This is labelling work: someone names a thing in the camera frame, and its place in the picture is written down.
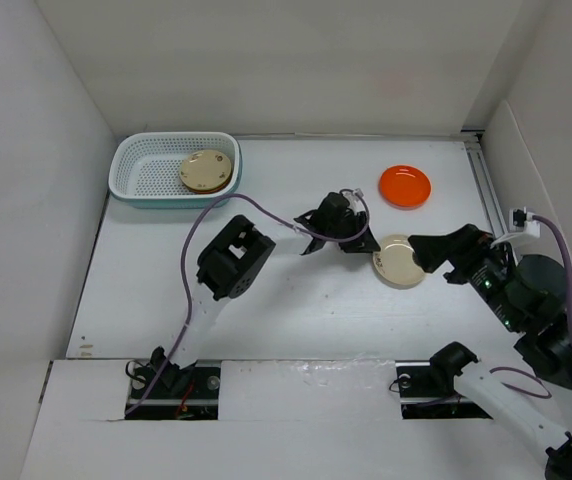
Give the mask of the beige plate with black patch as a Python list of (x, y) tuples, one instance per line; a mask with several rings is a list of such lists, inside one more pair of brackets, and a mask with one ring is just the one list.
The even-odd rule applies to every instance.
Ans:
[(413, 288), (425, 278), (425, 272), (415, 263), (414, 250), (408, 237), (392, 234), (379, 241), (380, 250), (372, 254), (372, 262), (379, 277), (390, 286)]

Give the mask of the orange plate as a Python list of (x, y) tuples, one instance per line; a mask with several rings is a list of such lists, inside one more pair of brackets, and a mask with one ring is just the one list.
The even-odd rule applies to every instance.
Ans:
[(421, 207), (432, 193), (429, 178), (410, 165), (387, 168), (380, 176), (378, 189), (389, 204), (402, 209)]

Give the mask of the beige plate with symbols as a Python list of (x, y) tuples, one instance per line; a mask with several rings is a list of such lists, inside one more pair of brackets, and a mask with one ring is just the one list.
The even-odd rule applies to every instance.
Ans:
[(218, 150), (200, 150), (184, 159), (179, 168), (179, 180), (198, 194), (213, 193), (233, 173), (233, 162)]

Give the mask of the green plate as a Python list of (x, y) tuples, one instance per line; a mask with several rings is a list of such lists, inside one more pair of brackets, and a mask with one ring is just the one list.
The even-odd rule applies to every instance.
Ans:
[(216, 190), (214, 190), (214, 192), (219, 192), (219, 191), (225, 189), (227, 187), (227, 185), (230, 183), (231, 179), (232, 179), (232, 173), (225, 179), (225, 181), (221, 185), (219, 185), (217, 187)]

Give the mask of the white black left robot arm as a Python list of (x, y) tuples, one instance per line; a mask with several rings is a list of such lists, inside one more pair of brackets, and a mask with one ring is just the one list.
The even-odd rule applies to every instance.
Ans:
[(320, 205), (285, 220), (244, 194), (226, 194), (225, 200), (241, 199), (273, 221), (268, 234), (244, 215), (236, 215), (212, 238), (197, 258), (192, 281), (187, 275), (190, 242), (215, 200), (198, 216), (186, 236), (180, 254), (180, 274), (187, 298), (186, 317), (169, 352), (161, 347), (151, 354), (153, 377), (147, 386), (167, 396), (182, 394), (207, 334), (224, 307), (247, 292), (272, 255), (307, 256), (328, 244), (346, 254), (372, 254), (380, 245), (370, 229), (370, 211), (358, 189), (330, 192)]

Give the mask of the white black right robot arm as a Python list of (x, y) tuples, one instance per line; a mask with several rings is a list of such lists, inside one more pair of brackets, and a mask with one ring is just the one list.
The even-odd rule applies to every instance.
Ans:
[(479, 406), (541, 465), (548, 479), (572, 479), (572, 270), (562, 262), (527, 255), (516, 261), (510, 244), (472, 224), (446, 235), (412, 235), (415, 263), (469, 285), (518, 339), (522, 360), (550, 392), (564, 422), (546, 418), (494, 378), (470, 349), (452, 342), (429, 360), (428, 381), (439, 393)]

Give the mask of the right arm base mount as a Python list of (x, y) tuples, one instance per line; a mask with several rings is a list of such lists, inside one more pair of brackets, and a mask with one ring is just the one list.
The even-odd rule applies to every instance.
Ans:
[(439, 384), (428, 360), (397, 361), (389, 391), (399, 397), (404, 420), (490, 419), (469, 399)]

